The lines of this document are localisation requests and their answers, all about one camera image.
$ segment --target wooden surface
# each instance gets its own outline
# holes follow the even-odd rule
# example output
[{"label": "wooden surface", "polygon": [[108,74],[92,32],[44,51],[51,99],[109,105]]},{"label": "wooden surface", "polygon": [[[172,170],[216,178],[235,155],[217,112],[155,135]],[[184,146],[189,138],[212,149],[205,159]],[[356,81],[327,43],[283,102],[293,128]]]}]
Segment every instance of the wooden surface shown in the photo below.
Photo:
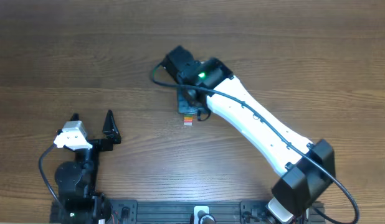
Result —
[{"label": "wooden surface", "polygon": [[[109,197],[270,199],[278,177],[258,150],[218,116],[183,126],[175,91],[148,80],[178,44],[218,57],[276,117],[327,139],[361,223],[385,223],[385,0],[0,0],[0,222],[48,221],[39,156],[74,112],[101,137],[107,109],[123,136],[100,159]],[[54,186],[72,158],[44,161]],[[352,219],[335,185],[320,200]]]}]

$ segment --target tabletop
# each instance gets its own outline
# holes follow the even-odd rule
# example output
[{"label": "tabletop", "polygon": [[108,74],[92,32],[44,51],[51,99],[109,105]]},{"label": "tabletop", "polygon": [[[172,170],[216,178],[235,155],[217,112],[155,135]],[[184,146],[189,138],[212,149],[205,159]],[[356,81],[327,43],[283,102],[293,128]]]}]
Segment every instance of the tabletop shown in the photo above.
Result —
[{"label": "tabletop", "polygon": [[[0,0],[0,222],[49,220],[39,156],[72,113],[101,138],[108,109],[123,137],[100,155],[108,197],[271,199],[279,177],[248,140],[218,116],[183,125],[175,90],[150,82],[177,45],[219,58],[288,127],[330,142],[361,223],[385,223],[385,0]],[[46,157],[55,189],[72,159]],[[335,185],[319,201],[353,218]]]}]

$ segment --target wood grain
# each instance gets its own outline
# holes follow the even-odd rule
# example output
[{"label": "wood grain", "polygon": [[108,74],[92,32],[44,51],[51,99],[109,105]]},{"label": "wood grain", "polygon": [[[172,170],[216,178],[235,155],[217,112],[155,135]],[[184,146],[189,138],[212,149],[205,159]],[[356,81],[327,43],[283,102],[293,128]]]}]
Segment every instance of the wood grain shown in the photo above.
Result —
[{"label": "wood grain", "polygon": [[[178,44],[221,59],[276,117],[327,139],[361,223],[385,223],[385,0],[0,0],[0,222],[48,221],[39,156],[74,112],[101,137],[107,109],[123,136],[100,158],[109,197],[270,199],[278,177],[238,131],[217,116],[183,126],[174,90],[148,80]],[[72,157],[47,157],[53,184]],[[334,185],[320,200],[353,217]]]}]

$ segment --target cable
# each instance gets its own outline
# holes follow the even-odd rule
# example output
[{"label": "cable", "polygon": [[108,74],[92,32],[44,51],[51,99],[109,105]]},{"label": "cable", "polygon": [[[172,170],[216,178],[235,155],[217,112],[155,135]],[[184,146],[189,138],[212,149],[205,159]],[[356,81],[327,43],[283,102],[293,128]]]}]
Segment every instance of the cable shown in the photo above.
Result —
[{"label": "cable", "polygon": [[42,178],[43,178],[43,181],[44,181],[45,185],[46,185],[47,188],[49,189],[51,195],[53,195],[54,200],[57,202],[57,204],[58,204],[58,206],[60,207],[60,209],[61,209],[62,211],[64,211],[64,213],[66,214],[67,212],[66,212],[64,206],[61,204],[61,202],[60,202],[60,200],[58,199],[57,195],[55,194],[53,188],[51,187],[49,181],[48,181],[47,178],[45,177],[44,171],[43,171],[43,168],[42,168],[42,162],[43,162],[44,157],[45,157],[46,155],[48,155],[48,153],[54,148],[54,146],[55,146],[55,144],[52,144],[52,145],[51,145],[48,149],[46,149],[46,151],[44,151],[43,154],[40,156],[40,158],[39,158],[39,171],[40,171],[40,174],[41,174],[41,176],[42,176]]},{"label": "cable", "polygon": [[187,90],[197,90],[197,91],[203,91],[203,92],[206,92],[206,93],[215,93],[215,94],[218,94],[218,95],[221,95],[221,96],[224,96],[228,99],[231,99],[231,100],[234,100],[235,102],[241,104],[242,107],[246,107],[248,108],[251,112],[253,112],[253,114],[259,118],[260,122],[262,123],[265,123],[280,139],[282,142],[284,142],[286,145],[287,145],[287,148],[289,149],[292,149],[294,150],[296,153],[298,153],[300,156],[302,156],[303,158],[305,158],[307,161],[309,161],[310,163],[312,163],[315,167],[317,167],[319,170],[322,171],[322,173],[324,173],[328,178],[330,178],[341,190],[342,192],[346,195],[346,197],[349,199],[350,203],[352,204],[353,206],[353,209],[354,209],[354,219],[352,222],[349,222],[349,223],[343,223],[343,222],[338,222],[328,216],[326,216],[324,213],[318,211],[315,209],[315,211],[320,215],[322,216],[324,219],[332,222],[332,223],[335,223],[335,224],[356,224],[360,218],[360,212],[359,212],[359,207],[356,203],[356,201],[354,200],[353,196],[348,192],[348,190],[346,189],[346,187],[344,187],[344,185],[341,184],[341,182],[339,182],[335,177],[333,177],[326,169],[324,169],[321,165],[319,165],[317,162],[315,162],[313,159],[310,159],[308,156],[306,156],[304,153],[302,153],[301,151],[299,151],[299,149],[297,149],[295,146],[292,145],[292,143],[288,142],[262,115],[260,115],[255,109],[253,109],[252,107],[250,107],[246,102],[242,101],[242,100],[239,100],[237,99],[236,97],[233,97],[233,96],[230,96],[226,93],[223,93],[223,92],[220,92],[220,91],[217,91],[217,90],[212,90],[212,89],[208,89],[208,88],[204,88],[204,87],[200,87],[200,86],[192,86],[192,85],[183,85],[183,84],[169,84],[169,83],[163,83],[163,82],[159,82],[159,81],[156,81],[155,80],[155,73],[156,73],[156,70],[162,66],[161,63],[159,63],[157,66],[155,66],[155,68],[153,69],[153,72],[152,72],[152,75],[151,75],[151,81],[157,85],[160,85],[160,86],[165,86],[165,87],[169,87],[169,88],[181,88],[181,89],[187,89]]}]

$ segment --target wooden table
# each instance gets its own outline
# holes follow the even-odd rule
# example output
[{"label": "wooden table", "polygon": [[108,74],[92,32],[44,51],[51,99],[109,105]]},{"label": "wooden table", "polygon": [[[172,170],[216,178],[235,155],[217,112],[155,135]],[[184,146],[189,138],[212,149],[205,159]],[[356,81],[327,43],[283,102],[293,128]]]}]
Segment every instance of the wooden table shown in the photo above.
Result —
[{"label": "wooden table", "polygon": [[[183,126],[175,91],[149,81],[179,44],[221,59],[292,129],[327,139],[361,223],[385,223],[385,0],[0,0],[0,222],[48,221],[37,160],[74,112],[90,138],[115,114],[122,144],[98,175],[109,197],[272,198],[278,177],[258,150],[218,116]],[[46,158],[53,186],[72,158]],[[319,200],[352,219],[335,185]]]}]

